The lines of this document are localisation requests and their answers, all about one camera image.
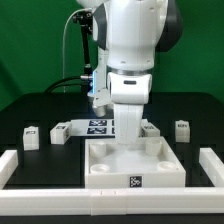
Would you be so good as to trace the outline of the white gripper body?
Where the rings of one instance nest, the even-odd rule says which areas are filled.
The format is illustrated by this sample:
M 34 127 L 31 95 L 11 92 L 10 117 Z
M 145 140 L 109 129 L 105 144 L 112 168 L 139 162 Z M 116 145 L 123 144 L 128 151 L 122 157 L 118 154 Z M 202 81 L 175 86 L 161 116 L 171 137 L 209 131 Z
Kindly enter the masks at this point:
M 116 142 L 134 144 L 140 134 L 144 105 L 149 101 L 152 75 L 127 76 L 110 72 L 109 79 Z

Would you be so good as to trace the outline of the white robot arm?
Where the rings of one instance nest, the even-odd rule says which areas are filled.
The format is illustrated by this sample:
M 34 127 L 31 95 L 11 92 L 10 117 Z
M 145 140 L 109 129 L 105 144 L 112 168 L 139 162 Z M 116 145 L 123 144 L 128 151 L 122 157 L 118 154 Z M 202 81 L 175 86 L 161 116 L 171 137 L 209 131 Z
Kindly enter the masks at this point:
M 113 108 L 115 140 L 133 144 L 149 101 L 157 52 L 166 52 L 182 35 L 176 0 L 76 0 L 92 12 L 98 66 L 93 71 L 93 110 Z

